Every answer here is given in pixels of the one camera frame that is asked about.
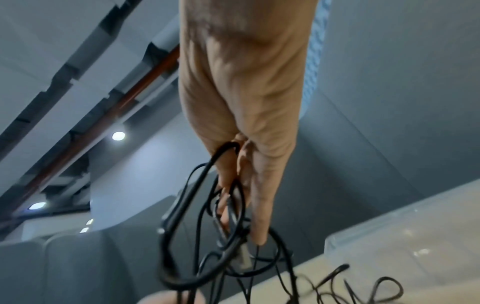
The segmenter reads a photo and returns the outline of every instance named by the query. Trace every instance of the recessed light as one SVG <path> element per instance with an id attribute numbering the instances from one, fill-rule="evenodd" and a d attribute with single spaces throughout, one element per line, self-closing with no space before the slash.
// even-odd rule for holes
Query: recessed light
<path id="1" fill-rule="evenodd" d="M 123 140 L 123 139 L 125 138 L 125 132 L 117 131 L 117 132 L 113 133 L 113 135 L 111 136 L 111 138 L 112 138 L 113 140 L 116 140 L 116 141 Z"/>
<path id="2" fill-rule="evenodd" d="M 45 203 L 45 202 L 35 203 L 32 206 L 30 206 L 28 209 L 29 210 L 37 210 L 37 209 L 45 207 L 46 204 L 47 203 Z"/>

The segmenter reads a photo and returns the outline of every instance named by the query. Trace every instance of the white table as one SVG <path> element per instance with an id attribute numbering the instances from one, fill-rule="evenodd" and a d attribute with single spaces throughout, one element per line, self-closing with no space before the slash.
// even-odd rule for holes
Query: white table
<path id="1" fill-rule="evenodd" d="M 332 272 L 334 267 L 329 265 L 323 255 L 319 255 L 301 265 L 298 265 L 294 270 L 296 274 L 305 274 L 310 278 L 310 280 L 312 280 L 314 284 L 316 284 L 330 272 Z M 282 273 L 282 278 L 284 278 L 287 288 L 290 288 L 290 279 L 288 278 L 288 274 L 285 272 Z M 335 292 L 338 295 L 350 299 L 347 290 L 343 286 L 342 274 L 339 274 L 335 281 Z M 311 287 L 309 288 L 307 284 L 304 284 L 303 280 L 299 280 L 298 288 L 300 293 L 311 290 Z M 325 288 L 325 291 L 327 291 L 329 284 L 325 284 L 325 286 L 322 288 Z M 252 289 L 252 304 L 283 304 L 286 303 L 288 299 L 288 295 L 282 289 L 280 281 L 276 276 L 257 284 Z M 300 303 L 302 304 L 314 304 L 316 302 L 315 293 L 300 299 Z M 335 301 L 329 297 L 325 297 L 324 302 L 325 304 L 336 304 Z M 408 293 L 408 291 L 406 291 L 405 295 L 400 299 L 399 302 L 402 304 L 478 304 L 480 303 L 480 278 L 475 281 L 464 282 L 459 285 L 442 286 L 441 288 L 432 288 L 423 290 L 422 292 Z M 245 304 L 245 298 L 242 293 L 238 293 L 229 297 L 228 299 L 223 300 L 221 304 Z"/>

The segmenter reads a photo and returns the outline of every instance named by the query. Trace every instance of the plastic box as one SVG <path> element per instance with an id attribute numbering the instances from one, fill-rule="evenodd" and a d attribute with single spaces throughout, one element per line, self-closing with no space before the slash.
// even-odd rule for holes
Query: plastic box
<path id="1" fill-rule="evenodd" d="M 479 278 L 480 180 L 335 233 L 324 254 L 350 264 L 344 277 L 363 300 L 381 276 L 405 292 Z M 397 290 L 386 283 L 379 296 Z"/>

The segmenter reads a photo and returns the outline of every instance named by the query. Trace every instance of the wire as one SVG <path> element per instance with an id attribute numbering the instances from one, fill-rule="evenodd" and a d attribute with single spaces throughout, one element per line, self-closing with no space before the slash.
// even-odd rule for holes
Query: wire
<path id="1" fill-rule="evenodd" d="M 246 304 L 250 304 L 252 300 L 252 288 L 255 276 L 265 273 L 272 268 L 275 269 L 282 289 L 289 296 L 289 300 L 287 302 L 288 304 L 298 304 L 301 297 L 308 296 L 312 293 L 316 294 L 317 304 L 324 304 L 325 297 L 331 297 L 336 304 L 381 304 L 391 302 L 402 297 L 404 289 L 402 285 L 392 277 L 384 276 L 379 278 L 373 285 L 367 301 L 362 301 L 353 291 L 350 284 L 348 284 L 346 280 L 343 280 L 345 289 L 347 290 L 348 295 L 351 299 L 351 302 L 349 302 L 346 298 L 338 295 L 334 290 L 335 278 L 340 273 L 350 268 L 350 265 L 348 264 L 340 265 L 324 279 L 322 279 L 318 284 L 315 285 L 304 274 L 295 274 L 292 261 L 293 252 L 287 249 L 287 246 L 285 245 L 283 239 L 271 227 L 269 228 L 268 234 L 276 244 L 276 250 L 273 256 L 260 256 L 260 247 L 257 246 L 255 248 L 255 254 L 249 254 L 250 258 L 253 260 L 252 269 L 249 271 L 236 270 L 232 266 L 232 261 L 239 255 L 240 246 L 247 242 L 247 236 L 250 232 L 251 220 L 245 216 L 246 205 L 242 184 L 238 180 L 234 180 L 229 190 L 230 199 L 227 201 L 230 219 L 229 231 L 224 230 L 220 223 L 220 215 L 217 214 L 219 195 L 222 191 L 221 189 L 216 190 L 218 184 L 218 176 L 216 177 L 213 185 L 211 186 L 208 197 L 203 206 L 201 207 L 197 218 L 193 252 L 193 277 L 181 278 L 175 260 L 170 253 L 171 239 L 175 234 L 175 231 L 178 228 L 180 221 L 183 219 L 187 209 L 190 207 L 201 184 L 205 180 L 208 171 L 223 153 L 232 148 L 235 149 L 236 153 L 238 154 L 240 150 L 240 146 L 238 143 L 226 143 L 219 148 L 217 153 L 212 156 L 211 160 L 208 163 L 201 164 L 194 168 L 194 170 L 188 177 L 178 200 L 172 205 L 169 211 L 162 218 L 162 224 L 160 226 L 160 229 L 158 230 L 160 236 L 160 263 L 158 267 L 158 277 L 160 281 L 162 281 L 168 288 L 177 290 L 178 304 L 181 303 L 182 292 L 186 290 L 189 291 L 187 304 L 193 304 L 195 301 L 195 294 L 197 292 L 197 289 L 209 282 L 211 283 L 211 289 L 208 302 L 209 304 L 218 304 L 222 296 L 226 276 L 235 278 L 245 297 Z M 192 177 L 193 173 L 200 168 L 203 168 L 203 171 L 200 174 L 198 180 L 192 186 L 190 192 L 187 194 L 189 180 Z M 233 195 L 233 192 L 235 190 L 237 190 L 239 193 L 239 201 L 236 201 L 236 196 Z M 218 248 L 214 251 L 210 251 L 200 260 L 201 228 L 205 213 L 213 219 L 215 226 L 219 231 L 220 237 L 217 242 Z M 207 268 L 207 262 L 211 259 L 215 259 L 216 263 L 214 264 L 214 266 Z M 266 263 L 266 265 L 257 268 L 258 263 Z M 287 285 L 285 284 L 285 281 L 281 276 L 279 270 L 279 263 L 284 263 L 286 266 L 286 272 L 290 280 L 291 290 L 287 288 Z M 242 278 L 249 279 L 247 288 L 245 287 Z M 311 290 L 304 294 L 299 294 L 297 288 L 297 280 L 299 279 L 307 281 L 311 286 Z M 376 297 L 378 289 L 380 285 L 386 281 L 393 282 L 398 287 L 398 292 L 392 296 L 377 299 Z M 327 283 L 329 283 L 329 291 L 320 291 L 320 288 Z"/>

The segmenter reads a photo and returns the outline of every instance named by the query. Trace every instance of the cable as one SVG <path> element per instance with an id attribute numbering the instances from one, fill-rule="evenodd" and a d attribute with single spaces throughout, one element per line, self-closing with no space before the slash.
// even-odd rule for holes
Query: cable
<path id="1" fill-rule="evenodd" d="M 394 278 L 388 276 L 381 277 L 375 282 L 367 301 L 362 301 L 353 291 L 352 287 L 347 283 L 347 281 L 343 280 L 344 286 L 351 299 L 351 302 L 349 302 L 346 298 L 338 295 L 334 290 L 334 280 L 336 276 L 348 270 L 350 268 L 348 264 L 340 265 L 315 285 L 307 276 L 303 274 L 295 274 L 292 262 L 293 252 L 287 249 L 287 246 L 280 235 L 271 227 L 268 230 L 268 235 L 276 244 L 276 250 L 273 256 L 260 256 L 260 247 L 257 246 L 255 248 L 255 254 L 249 254 L 250 258 L 253 260 L 252 269 L 249 271 L 236 270 L 232 266 L 232 261 L 240 254 L 240 247 L 247 242 L 251 220 L 245 216 L 246 205 L 242 184 L 238 180 L 234 180 L 229 190 L 230 197 L 227 200 L 229 229 L 224 230 L 222 224 L 220 223 L 220 215 L 217 213 L 219 196 L 222 191 L 221 189 L 216 190 L 218 176 L 211 186 L 208 197 L 201 207 L 197 218 L 195 244 L 193 250 L 193 276 L 181 277 L 178 272 L 177 264 L 170 253 L 170 242 L 179 226 L 180 221 L 183 219 L 196 193 L 205 180 L 209 170 L 220 158 L 220 156 L 229 149 L 235 149 L 235 152 L 238 154 L 240 145 L 234 142 L 225 143 L 212 156 L 208 163 L 201 164 L 194 168 L 188 177 L 178 200 L 174 202 L 169 211 L 162 217 L 162 224 L 158 229 L 160 247 L 158 277 L 165 286 L 177 291 L 178 304 L 181 303 L 182 292 L 186 290 L 189 291 L 187 304 L 193 304 L 197 289 L 209 282 L 211 283 L 211 289 L 208 302 L 209 304 L 218 304 L 222 295 L 226 276 L 235 278 L 245 297 L 246 304 L 250 304 L 252 300 L 252 288 L 255 276 L 265 273 L 272 268 L 275 268 L 275 272 L 280 284 L 285 293 L 289 296 L 289 300 L 287 302 L 288 304 L 298 304 L 301 297 L 308 296 L 312 293 L 316 294 L 317 304 L 324 304 L 325 297 L 331 297 L 336 304 L 380 304 L 391 302 L 402 297 L 404 293 L 402 285 Z M 187 194 L 189 180 L 193 173 L 200 168 L 203 168 L 203 171 Z M 239 201 L 236 201 L 235 198 L 237 196 L 233 195 L 235 190 L 237 190 L 239 193 Z M 219 231 L 220 237 L 217 242 L 217 249 L 210 251 L 200 260 L 200 236 L 205 213 L 213 219 L 215 226 Z M 211 259 L 215 259 L 216 262 L 214 266 L 207 268 L 207 262 Z M 258 263 L 266 263 L 266 265 L 257 268 Z M 286 272 L 290 280 L 291 290 L 287 288 L 284 279 L 281 277 L 278 267 L 279 263 L 284 263 L 286 266 Z M 249 278 L 247 288 L 245 287 L 241 278 Z M 299 279 L 306 280 L 312 289 L 304 294 L 299 294 L 297 288 L 297 280 Z M 399 288 L 398 292 L 397 294 L 389 297 L 376 299 L 378 288 L 385 281 L 393 282 Z M 329 291 L 320 291 L 320 288 L 327 283 L 329 283 Z"/>

